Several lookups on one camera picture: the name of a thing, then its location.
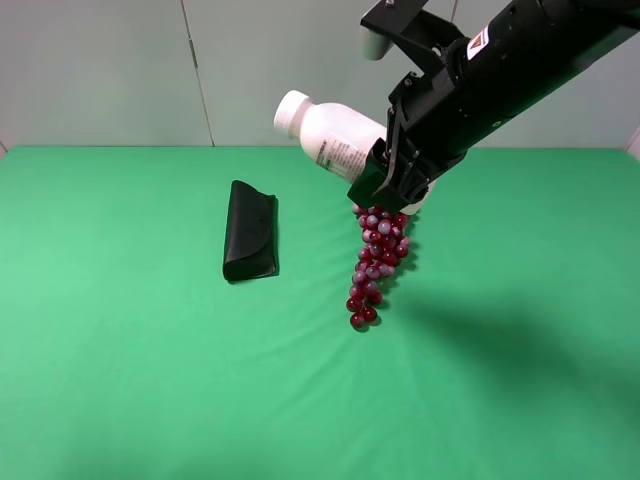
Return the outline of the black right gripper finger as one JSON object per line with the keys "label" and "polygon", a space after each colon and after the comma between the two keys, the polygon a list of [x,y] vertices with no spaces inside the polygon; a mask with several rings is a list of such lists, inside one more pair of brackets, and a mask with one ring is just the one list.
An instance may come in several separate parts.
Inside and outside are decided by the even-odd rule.
{"label": "black right gripper finger", "polygon": [[349,189],[348,198],[359,207],[402,207],[396,173],[400,172],[398,145],[400,124],[396,109],[387,113],[387,133],[384,139],[376,140],[369,150],[365,167]]}
{"label": "black right gripper finger", "polygon": [[375,154],[373,160],[382,177],[374,189],[373,203],[393,213],[417,212],[437,182],[423,152],[398,152],[394,163],[390,152]]}

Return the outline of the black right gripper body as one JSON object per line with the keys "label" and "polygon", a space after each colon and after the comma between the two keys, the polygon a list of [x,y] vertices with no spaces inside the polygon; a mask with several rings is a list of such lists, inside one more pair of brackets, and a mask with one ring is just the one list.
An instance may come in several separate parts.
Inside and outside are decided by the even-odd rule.
{"label": "black right gripper body", "polygon": [[520,113],[513,85],[520,72],[520,42],[491,38],[483,48],[458,40],[444,51],[437,73],[407,75],[390,94],[406,141],[441,176],[491,132]]}

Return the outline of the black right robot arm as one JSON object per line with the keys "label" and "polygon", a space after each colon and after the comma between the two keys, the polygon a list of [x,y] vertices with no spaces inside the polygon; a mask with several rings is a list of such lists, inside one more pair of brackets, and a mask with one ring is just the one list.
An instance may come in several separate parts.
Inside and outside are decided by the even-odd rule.
{"label": "black right robot arm", "polygon": [[348,196],[393,213],[419,203],[468,150],[639,31],[636,1],[511,1],[475,36],[422,1],[380,1],[361,19],[419,69],[389,95],[387,133]]}

